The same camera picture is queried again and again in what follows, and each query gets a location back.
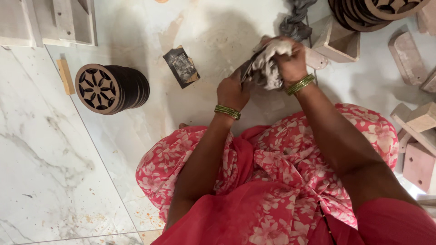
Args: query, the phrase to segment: woman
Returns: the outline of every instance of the woman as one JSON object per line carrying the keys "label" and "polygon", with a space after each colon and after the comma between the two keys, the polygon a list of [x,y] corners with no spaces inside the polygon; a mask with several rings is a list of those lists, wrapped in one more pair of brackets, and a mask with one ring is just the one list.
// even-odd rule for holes
{"label": "woman", "polygon": [[209,127],[181,124],[138,166],[139,186],[167,223],[153,244],[435,242],[435,223],[392,172],[393,126],[371,110],[333,105],[305,82],[303,45],[279,38],[293,44],[292,57],[275,59],[303,111],[234,137],[232,112],[249,92],[239,71],[224,79]]}

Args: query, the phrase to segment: flower cutout design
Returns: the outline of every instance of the flower cutout design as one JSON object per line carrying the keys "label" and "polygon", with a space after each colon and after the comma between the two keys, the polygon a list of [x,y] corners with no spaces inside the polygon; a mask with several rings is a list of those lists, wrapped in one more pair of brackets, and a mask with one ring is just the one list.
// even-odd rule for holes
{"label": "flower cutout design", "polygon": [[111,78],[102,70],[88,69],[79,78],[79,91],[92,108],[105,110],[115,101],[116,89]]}

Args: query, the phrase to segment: stack of wooden coasters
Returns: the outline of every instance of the stack of wooden coasters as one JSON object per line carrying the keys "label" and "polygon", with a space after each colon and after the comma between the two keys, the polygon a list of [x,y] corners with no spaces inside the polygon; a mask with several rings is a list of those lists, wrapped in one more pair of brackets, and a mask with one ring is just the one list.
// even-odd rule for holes
{"label": "stack of wooden coasters", "polygon": [[411,16],[430,0],[329,0],[337,21],[351,31],[371,32]]}
{"label": "stack of wooden coasters", "polygon": [[140,107],[150,95],[141,72],[118,65],[85,65],[77,72],[75,86],[82,103],[103,115]]}

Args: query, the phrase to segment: hand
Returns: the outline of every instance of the hand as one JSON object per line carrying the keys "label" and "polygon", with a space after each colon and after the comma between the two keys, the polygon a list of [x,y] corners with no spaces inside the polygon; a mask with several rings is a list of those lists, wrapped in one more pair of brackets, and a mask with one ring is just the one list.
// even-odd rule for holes
{"label": "hand", "polygon": [[295,42],[292,38],[283,36],[265,39],[262,41],[262,44],[265,45],[272,39],[280,39],[292,44],[291,56],[276,54],[273,57],[279,66],[279,72],[285,82],[285,87],[288,88],[307,76],[305,47],[301,43]]}
{"label": "hand", "polygon": [[237,69],[218,85],[218,105],[227,106],[240,112],[250,99],[250,90],[242,89],[241,70]]}

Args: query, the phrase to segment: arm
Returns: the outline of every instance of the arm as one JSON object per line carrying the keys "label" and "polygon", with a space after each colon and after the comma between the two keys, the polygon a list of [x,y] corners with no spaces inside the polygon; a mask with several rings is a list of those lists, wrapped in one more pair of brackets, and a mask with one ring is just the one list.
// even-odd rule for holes
{"label": "arm", "polygon": [[[289,87],[306,76],[307,70],[303,45],[284,39],[293,43],[293,55],[277,56],[276,59],[285,85]],[[365,136],[336,110],[318,86],[311,83],[295,95],[321,153],[350,195],[354,211],[364,202],[379,197],[419,206]]]}
{"label": "arm", "polygon": [[[241,111],[250,94],[242,91],[239,70],[224,79],[217,89],[218,104]],[[213,188],[224,152],[225,141],[235,118],[216,113],[206,133],[193,150],[177,177],[168,213],[167,229],[181,219],[202,196],[214,194]]]}

